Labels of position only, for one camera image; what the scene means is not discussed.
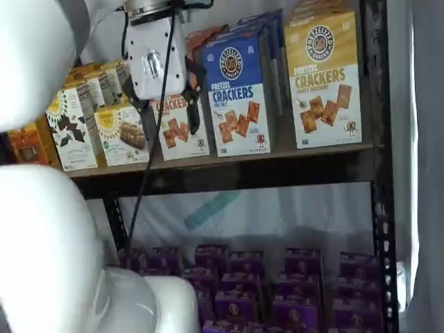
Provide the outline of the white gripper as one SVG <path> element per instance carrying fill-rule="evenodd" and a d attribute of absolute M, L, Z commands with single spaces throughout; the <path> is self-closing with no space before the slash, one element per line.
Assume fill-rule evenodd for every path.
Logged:
<path fill-rule="evenodd" d="M 200 127 L 198 101 L 205 83 L 206 69 L 186 56 L 185 36 L 179 16 L 129 26 L 126 38 L 130 73 L 122 92 L 136 109 L 147 109 L 149 100 L 181 94 L 187 102 L 189 131 Z M 196 77 L 192 85 L 187 73 Z"/>

